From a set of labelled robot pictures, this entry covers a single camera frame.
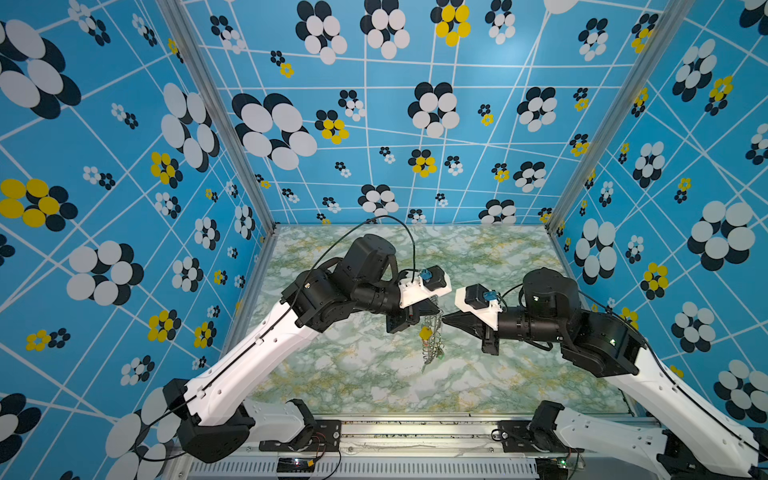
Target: white grid line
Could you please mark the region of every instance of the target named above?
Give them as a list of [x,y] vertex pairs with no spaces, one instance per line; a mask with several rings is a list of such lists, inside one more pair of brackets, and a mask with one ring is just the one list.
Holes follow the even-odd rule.
[[[538,35],[536,36],[536,39],[534,40],[534,47],[538,46],[538,43],[541,41],[541,34],[544,33],[544,27],[547,26],[547,20],[549,20],[550,13],[549,11],[546,11],[544,13],[544,17],[541,20],[541,27],[539,28]],[[534,49],[531,48],[530,52],[528,53],[528,57],[525,59],[525,63],[523,64],[523,69],[520,70],[520,73],[518,74],[517,79],[515,80],[515,88],[517,87],[518,83],[520,83],[520,78],[523,75],[523,72],[525,71],[525,65],[528,63],[528,61],[531,61],[531,65],[533,65],[533,54]],[[512,94],[515,93],[515,88],[511,88],[509,90],[509,95],[507,96],[507,101],[504,103],[504,107],[502,107],[502,112],[498,116],[498,120],[495,122],[495,125],[493,126],[493,130],[491,130],[491,134],[488,136],[488,141],[485,143],[485,146],[483,147],[482,153],[480,153],[480,158],[477,160],[477,164],[475,164],[475,169],[472,171],[472,175],[469,177],[469,181],[467,182],[467,188],[469,188],[470,185],[472,185],[472,180],[475,178],[475,174],[477,174],[478,168],[480,168],[480,163],[482,163],[482,158],[485,156],[485,152],[488,150],[488,142],[491,141],[493,138],[493,134],[496,132],[496,128],[500,125],[502,122],[502,117],[504,113],[507,110],[507,106],[509,105],[509,101],[512,99]],[[456,217],[458,216],[458,212],[461,210],[462,203],[464,203],[464,199],[466,197],[466,192],[462,195],[462,199],[458,202],[458,208],[456,209],[456,213],[453,216],[452,223],[456,223]]]

